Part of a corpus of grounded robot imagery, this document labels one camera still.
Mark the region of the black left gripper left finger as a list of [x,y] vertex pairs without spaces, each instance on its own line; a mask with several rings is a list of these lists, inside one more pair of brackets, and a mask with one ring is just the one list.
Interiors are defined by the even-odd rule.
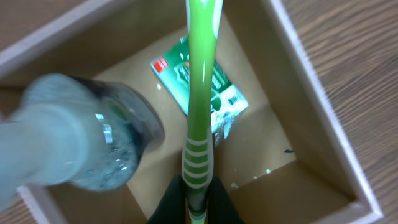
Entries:
[[175,175],[147,224],[185,224],[185,201],[185,184]]

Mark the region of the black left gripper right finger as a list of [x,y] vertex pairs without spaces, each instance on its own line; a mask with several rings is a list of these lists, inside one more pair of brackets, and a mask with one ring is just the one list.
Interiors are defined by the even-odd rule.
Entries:
[[244,224],[218,177],[213,177],[208,188],[208,224]]

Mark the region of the pink cardboard box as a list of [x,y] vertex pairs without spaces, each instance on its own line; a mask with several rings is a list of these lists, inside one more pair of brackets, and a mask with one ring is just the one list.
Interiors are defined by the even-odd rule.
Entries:
[[[180,172],[186,118],[150,63],[187,33],[184,1],[2,1],[1,111],[47,73],[120,82],[165,131],[119,190],[23,189],[1,222],[144,223]],[[225,1],[216,59],[249,106],[215,149],[246,223],[373,223],[383,212],[280,1]]]

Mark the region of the clear spray bottle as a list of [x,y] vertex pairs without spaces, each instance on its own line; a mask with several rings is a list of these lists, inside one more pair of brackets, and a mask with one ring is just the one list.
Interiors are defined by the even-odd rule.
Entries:
[[27,184],[120,188],[144,152],[164,140],[149,102],[120,82],[51,73],[36,79],[1,121],[1,208]]

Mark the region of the green soap box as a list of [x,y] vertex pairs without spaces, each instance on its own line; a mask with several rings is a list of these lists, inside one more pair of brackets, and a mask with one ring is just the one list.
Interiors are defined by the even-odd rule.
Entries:
[[[153,73],[173,96],[181,110],[188,113],[190,69],[188,37],[185,35],[166,53],[151,61]],[[214,63],[211,87],[211,130],[214,145],[226,139],[233,123],[249,106],[240,90],[218,63]]]

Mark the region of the green toothbrush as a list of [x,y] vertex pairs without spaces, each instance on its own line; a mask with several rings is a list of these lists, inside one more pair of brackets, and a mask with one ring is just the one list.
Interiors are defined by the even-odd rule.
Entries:
[[190,222],[205,223],[214,168],[211,85],[223,0],[188,0],[186,8],[190,89],[182,178]]

